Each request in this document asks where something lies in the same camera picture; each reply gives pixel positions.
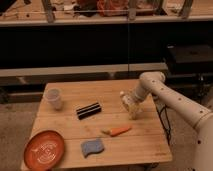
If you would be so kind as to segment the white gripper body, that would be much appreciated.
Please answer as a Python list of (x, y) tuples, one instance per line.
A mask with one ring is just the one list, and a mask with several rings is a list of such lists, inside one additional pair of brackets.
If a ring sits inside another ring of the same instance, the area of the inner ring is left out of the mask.
[(140, 105), (136, 103), (131, 97), (127, 98), (127, 109), (131, 119), (136, 119), (142, 112)]

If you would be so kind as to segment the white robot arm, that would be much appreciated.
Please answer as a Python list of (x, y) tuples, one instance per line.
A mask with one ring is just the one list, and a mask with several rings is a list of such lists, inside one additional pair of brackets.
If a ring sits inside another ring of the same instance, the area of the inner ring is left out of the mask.
[(157, 95), (197, 132), (193, 171), (213, 171), (213, 111), (174, 91), (164, 82), (162, 72), (144, 72), (140, 75), (136, 88), (121, 97), (130, 118), (135, 119), (140, 113), (139, 104), (149, 93)]

